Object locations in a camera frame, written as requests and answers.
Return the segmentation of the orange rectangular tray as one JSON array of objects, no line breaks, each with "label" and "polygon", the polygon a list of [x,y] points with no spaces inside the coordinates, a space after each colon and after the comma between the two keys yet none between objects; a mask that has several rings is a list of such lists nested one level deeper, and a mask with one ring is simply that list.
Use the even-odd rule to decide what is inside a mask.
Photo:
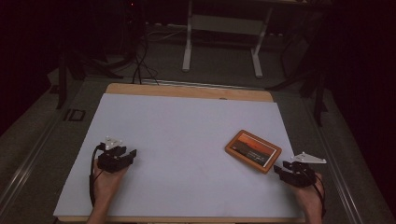
[{"label": "orange rectangular tray", "polygon": [[241,130],[225,147],[225,151],[239,161],[267,174],[282,149],[252,133]]}]

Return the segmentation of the black metal stand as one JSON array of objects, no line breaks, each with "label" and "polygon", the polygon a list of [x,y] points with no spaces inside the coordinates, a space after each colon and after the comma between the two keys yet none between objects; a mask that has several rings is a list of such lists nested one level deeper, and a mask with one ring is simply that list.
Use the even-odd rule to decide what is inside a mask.
[{"label": "black metal stand", "polygon": [[58,84],[55,85],[55,92],[58,94],[57,109],[62,108],[67,99],[67,72],[70,72],[74,79],[82,80],[86,76],[83,68],[83,65],[86,64],[106,77],[121,78],[121,76],[111,72],[111,69],[121,67],[130,60],[131,57],[127,56],[115,63],[100,64],[79,50],[62,42],[59,54]]},{"label": "black metal stand", "polygon": [[326,50],[323,32],[318,30],[308,41],[307,49],[292,75],[283,82],[267,87],[267,90],[280,91],[302,81],[303,84],[299,89],[299,94],[303,98],[315,96],[313,118],[317,125],[321,127],[325,78],[329,72],[329,62],[329,53]]}]

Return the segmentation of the metal floor rail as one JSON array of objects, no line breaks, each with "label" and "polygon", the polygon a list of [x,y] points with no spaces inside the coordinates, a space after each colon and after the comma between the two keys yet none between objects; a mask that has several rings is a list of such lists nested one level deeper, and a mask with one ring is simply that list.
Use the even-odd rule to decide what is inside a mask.
[{"label": "metal floor rail", "polygon": [[171,80],[157,80],[157,79],[147,79],[147,78],[142,79],[138,83],[146,84],[146,85],[157,85],[157,86],[179,86],[179,87],[197,87],[197,88],[211,88],[211,89],[265,91],[265,88],[256,88],[256,87],[206,84],[206,83],[171,81]]},{"label": "metal floor rail", "polygon": [[348,224],[364,224],[359,209],[358,190],[361,178],[356,174],[363,166],[361,154],[337,108],[327,104],[328,111],[322,115],[321,124],[314,118],[314,102],[304,99],[311,123],[319,136],[322,151],[328,163],[332,185],[336,188],[341,202],[340,208],[347,216]]},{"label": "metal floor rail", "polygon": [[0,194],[0,217],[4,217],[6,215],[7,210],[13,204],[15,198],[23,188],[24,183],[27,181],[30,173],[35,167],[38,157],[42,153],[44,145],[61,119],[61,116],[61,114],[55,114],[49,120],[49,123],[45,126],[43,133],[39,135],[27,157],[12,176],[5,190]]}]

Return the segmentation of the person's left hand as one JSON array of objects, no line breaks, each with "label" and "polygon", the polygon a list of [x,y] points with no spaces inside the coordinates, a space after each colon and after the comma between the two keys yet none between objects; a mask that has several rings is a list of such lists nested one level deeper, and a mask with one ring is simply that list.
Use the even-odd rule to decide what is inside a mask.
[{"label": "person's left hand", "polygon": [[128,167],[123,168],[115,173],[109,173],[100,169],[97,163],[98,160],[95,160],[93,168],[93,192],[95,204],[111,203],[119,190],[123,177],[128,171]]}]

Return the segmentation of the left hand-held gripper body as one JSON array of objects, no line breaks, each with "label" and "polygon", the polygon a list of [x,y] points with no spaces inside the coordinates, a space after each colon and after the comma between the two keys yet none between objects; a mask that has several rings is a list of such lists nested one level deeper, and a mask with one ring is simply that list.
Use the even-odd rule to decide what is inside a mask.
[{"label": "left hand-held gripper body", "polygon": [[128,160],[126,156],[130,153],[117,154],[116,148],[122,147],[122,141],[107,136],[105,142],[101,143],[97,149],[103,153],[98,157],[98,167],[109,173],[115,173],[128,167],[134,160]]}]

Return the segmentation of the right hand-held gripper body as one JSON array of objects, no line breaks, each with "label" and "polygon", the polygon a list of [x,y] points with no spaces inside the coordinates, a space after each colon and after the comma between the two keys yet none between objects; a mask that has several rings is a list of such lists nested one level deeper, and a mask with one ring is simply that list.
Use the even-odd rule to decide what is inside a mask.
[{"label": "right hand-held gripper body", "polygon": [[292,156],[290,162],[293,164],[292,169],[282,167],[284,173],[280,179],[294,187],[305,188],[316,183],[315,171],[309,167],[310,164],[326,164],[325,159],[321,159],[305,152]]}]

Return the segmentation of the white metal table frame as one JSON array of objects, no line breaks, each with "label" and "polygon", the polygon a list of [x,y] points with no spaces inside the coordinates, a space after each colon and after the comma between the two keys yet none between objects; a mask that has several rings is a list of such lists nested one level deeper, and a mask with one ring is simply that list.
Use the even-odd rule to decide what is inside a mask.
[{"label": "white metal table frame", "polygon": [[262,47],[269,21],[273,14],[274,8],[268,7],[264,14],[262,21],[245,20],[237,18],[226,18],[220,16],[208,16],[201,14],[194,14],[192,12],[193,0],[188,1],[188,16],[187,16],[187,37],[184,51],[183,63],[181,70],[189,72],[191,68],[191,52],[192,42],[191,35],[193,30],[220,32],[238,35],[255,35],[258,37],[257,43],[250,49],[251,61],[253,64],[255,77],[263,78],[261,61],[259,52]]}]

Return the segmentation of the person's right hand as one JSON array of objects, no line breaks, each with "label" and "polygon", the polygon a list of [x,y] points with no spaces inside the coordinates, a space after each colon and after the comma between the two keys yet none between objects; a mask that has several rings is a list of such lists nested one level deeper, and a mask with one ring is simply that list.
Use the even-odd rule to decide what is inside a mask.
[{"label": "person's right hand", "polygon": [[324,196],[324,187],[322,184],[322,175],[320,173],[316,173],[315,186],[306,188],[292,187],[292,191],[303,210],[306,207],[323,206],[320,198]]}]

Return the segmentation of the black floor plate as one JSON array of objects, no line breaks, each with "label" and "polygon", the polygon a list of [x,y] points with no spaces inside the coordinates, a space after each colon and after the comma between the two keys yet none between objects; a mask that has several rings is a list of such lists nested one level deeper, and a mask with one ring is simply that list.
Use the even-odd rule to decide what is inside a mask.
[{"label": "black floor plate", "polygon": [[69,108],[64,115],[64,121],[83,121],[85,115],[85,110]]}]

